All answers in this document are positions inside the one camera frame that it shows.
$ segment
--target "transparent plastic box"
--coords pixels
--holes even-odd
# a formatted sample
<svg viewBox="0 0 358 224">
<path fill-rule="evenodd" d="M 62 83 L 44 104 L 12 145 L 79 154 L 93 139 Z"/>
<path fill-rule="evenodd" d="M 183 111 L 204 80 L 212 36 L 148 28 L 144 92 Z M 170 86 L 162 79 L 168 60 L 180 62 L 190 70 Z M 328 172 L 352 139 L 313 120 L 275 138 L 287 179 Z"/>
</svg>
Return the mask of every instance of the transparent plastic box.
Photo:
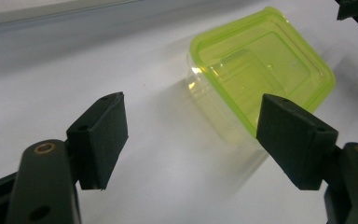
<svg viewBox="0 0 358 224">
<path fill-rule="evenodd" d="M 313 112 L 336 83 L 321 57 L 273 7 L 197 35 L 188 63 L 191 95 L 219 134 L 236 145 L 258 147 L 264 93 Z"/>
</svg>

